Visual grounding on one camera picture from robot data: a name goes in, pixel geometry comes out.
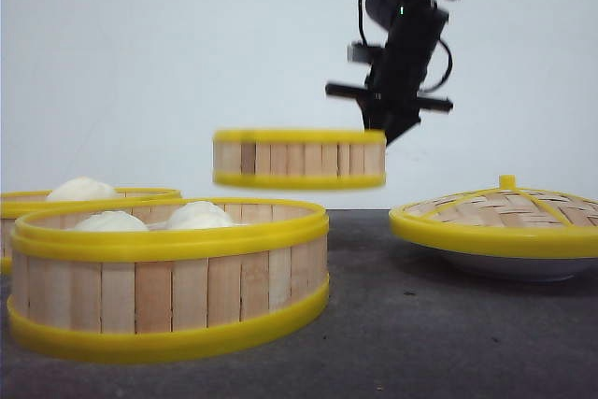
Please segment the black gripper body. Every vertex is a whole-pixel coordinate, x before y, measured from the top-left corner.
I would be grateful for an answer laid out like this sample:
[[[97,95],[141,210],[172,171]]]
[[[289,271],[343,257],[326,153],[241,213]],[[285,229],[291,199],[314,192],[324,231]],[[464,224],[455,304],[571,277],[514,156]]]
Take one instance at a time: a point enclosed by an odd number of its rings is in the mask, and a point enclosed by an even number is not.
[[[361,110],[384,110],[386,118],[389,114],[419,114],[421,109],[451,111],[448,99],[425,97],[420,92],[448,18],[445,10],[428,1],[398,7],[385,46],[360,47],[358,55],[370,58],[370,73],[364,86],[329,82],[325,92],[353,99]]]

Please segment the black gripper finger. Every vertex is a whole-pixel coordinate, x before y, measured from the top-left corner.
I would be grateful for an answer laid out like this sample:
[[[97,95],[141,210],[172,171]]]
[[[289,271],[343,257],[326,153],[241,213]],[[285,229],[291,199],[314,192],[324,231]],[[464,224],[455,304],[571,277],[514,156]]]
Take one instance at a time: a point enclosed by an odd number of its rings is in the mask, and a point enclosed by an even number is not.
[[[386,112],[378,109],[363,109],[363,127],[366,130],[385,130]]]
[[[419,123],[419,114],[389,114],[384,121],[383,129],[388,147],[397,138]]]

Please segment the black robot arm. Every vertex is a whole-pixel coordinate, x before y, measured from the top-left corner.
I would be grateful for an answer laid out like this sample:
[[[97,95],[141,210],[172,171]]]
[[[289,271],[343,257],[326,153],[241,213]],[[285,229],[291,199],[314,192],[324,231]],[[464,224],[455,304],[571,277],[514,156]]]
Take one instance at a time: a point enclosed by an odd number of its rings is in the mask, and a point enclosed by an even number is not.
[[[362,36],[348,47],[348,59],[368,64],[370,71],[362,87],[329,82],[329,96],[354,100],[359,106],[363,126],[382,132],[387,143],[420,123],[420,111],[448,113],[448,99],[433,98],[451,75],[448,63],[442,78],[423,87],[429,62],[436,48],[448,50],[441,34],[449,14],[435,0],[358,0],[358,17],[369,17],[387,33],[384,44],[377,45]]]

